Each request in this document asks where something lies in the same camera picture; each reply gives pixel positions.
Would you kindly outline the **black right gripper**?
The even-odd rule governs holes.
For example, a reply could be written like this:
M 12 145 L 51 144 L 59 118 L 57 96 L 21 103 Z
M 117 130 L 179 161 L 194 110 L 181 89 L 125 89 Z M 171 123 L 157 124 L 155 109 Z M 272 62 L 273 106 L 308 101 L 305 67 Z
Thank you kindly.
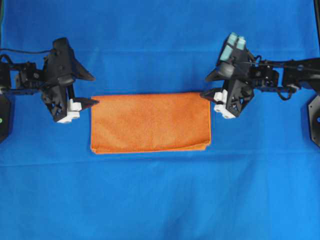
M 206 76 L 205 81 L 222 81 L 223 85 L 201 92 L 200 97 L 214 102 L 214 111 L 223 118 L 239 117 L 254 97 L 250 83 L 251 67 L 247 61 L 236 61 L 232 64 L 217 61 L 215 69 Z

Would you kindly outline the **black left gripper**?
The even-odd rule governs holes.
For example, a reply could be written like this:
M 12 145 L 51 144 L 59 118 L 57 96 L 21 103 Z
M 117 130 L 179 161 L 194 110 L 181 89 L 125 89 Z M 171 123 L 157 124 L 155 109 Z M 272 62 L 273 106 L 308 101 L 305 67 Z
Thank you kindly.
M 98 100 L 69 95 L 76 80 L 95 81 L 96 78 L 75 58 L 72 60 L 50 53 L 44 61 L 42 100 L 56 123 L 71 123 L 80 111 L 91 108 Z

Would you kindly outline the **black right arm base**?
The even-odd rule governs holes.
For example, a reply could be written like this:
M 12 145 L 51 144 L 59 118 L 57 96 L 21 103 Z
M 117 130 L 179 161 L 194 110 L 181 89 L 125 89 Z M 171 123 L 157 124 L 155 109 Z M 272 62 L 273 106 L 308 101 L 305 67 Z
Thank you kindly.
M 320 147 L 320 96 L 317 95 L 307 106 L 309 133 L 312 142 Z

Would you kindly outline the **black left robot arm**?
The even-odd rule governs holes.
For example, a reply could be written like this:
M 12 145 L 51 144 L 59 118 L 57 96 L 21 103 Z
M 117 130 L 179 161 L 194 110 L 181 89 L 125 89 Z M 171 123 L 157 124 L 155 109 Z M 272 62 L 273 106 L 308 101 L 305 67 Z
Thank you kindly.
M 5 96 L 41 93 L 41 99 L 54 122 L 66 124 L 80 117 L 82 110 L 98 104 L 98 100 L 76 97 L 74 82 L 95 78 L 76 60 L 73 54 L 50 53 L 44 58 L 43 69 L 34 62 L 13 63 L 7 54 L 0 59 L 0 93 Z

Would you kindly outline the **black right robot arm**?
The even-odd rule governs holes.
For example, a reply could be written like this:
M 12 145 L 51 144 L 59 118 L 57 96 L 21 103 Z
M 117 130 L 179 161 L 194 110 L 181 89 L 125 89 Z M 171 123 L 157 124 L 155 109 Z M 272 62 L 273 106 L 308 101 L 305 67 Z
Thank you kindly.
M 223 81 L 200 96 L 215 104 L 214 110 L 226 119 L 237 118 L 255 96 L 254 91 L 276 93 L 289 100 L 302 88 L 320 92 L 320 60 L 271 61 L 261 56 L 221 61 L 207 76 L 208 82 Z

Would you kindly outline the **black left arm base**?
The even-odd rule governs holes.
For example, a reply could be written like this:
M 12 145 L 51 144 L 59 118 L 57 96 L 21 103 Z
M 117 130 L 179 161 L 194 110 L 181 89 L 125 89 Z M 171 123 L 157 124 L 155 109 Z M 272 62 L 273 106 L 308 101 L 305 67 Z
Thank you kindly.
M 10 134 L 11 102 L 4 95 L 0 95 L 0 142 L 2 143 Z

